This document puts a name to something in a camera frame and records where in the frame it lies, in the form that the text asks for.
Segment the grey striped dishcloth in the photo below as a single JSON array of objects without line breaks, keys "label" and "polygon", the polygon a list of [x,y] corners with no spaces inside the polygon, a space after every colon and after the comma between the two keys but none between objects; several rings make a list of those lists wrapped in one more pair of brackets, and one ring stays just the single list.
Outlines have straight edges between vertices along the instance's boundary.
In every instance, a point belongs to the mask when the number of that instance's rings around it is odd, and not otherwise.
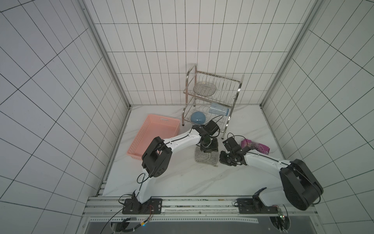
[{"label": "grey striped dishcloth", "polygon": [[202,151],[200,146],[196,146],[194,159],[196,163],[206,164],[210,166],[216,167],[219,161],[219,151],[212,150],[212,151]]}]

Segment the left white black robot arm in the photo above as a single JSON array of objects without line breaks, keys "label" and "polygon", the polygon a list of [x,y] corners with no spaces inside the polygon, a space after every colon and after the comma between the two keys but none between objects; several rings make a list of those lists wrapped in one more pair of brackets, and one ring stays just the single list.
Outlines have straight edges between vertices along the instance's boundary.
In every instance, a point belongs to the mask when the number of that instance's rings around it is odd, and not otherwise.
[{"label": "left white black robot arm", "polygon": [[157,177],[165,173],[173,154],[197,145],[201,153],[217,152],[217,137],[220,130],[218,124],[210,120],[207,124],[193,125],[190,130],[175,137],[167,139],[155,137],[142,156],[143,171],[137,178],[139,189],[131,194],[130,199],[120,203],[123,205],[122,213],[125,215],[147,212],[160,214],[162,199],[153,199],[147,194],[146,189],[153,185]]}]

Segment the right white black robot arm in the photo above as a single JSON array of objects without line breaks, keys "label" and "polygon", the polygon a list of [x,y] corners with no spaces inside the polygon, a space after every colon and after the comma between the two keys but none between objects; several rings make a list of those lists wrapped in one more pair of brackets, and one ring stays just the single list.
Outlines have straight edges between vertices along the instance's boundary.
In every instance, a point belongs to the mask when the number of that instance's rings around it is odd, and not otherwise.
[{"label": "right white black robot arm", "polygon": [[292,205],[305,211],[321,201],[323,188],[303,161],[281,160],[251,153],[249,147],[241,147],[233,136],[223,141],[223,145],[226,150],[220,153],[220,163],[256,167],[277,179],[276,187],[263,187],[252,196],[255,210],[264,206]]}]

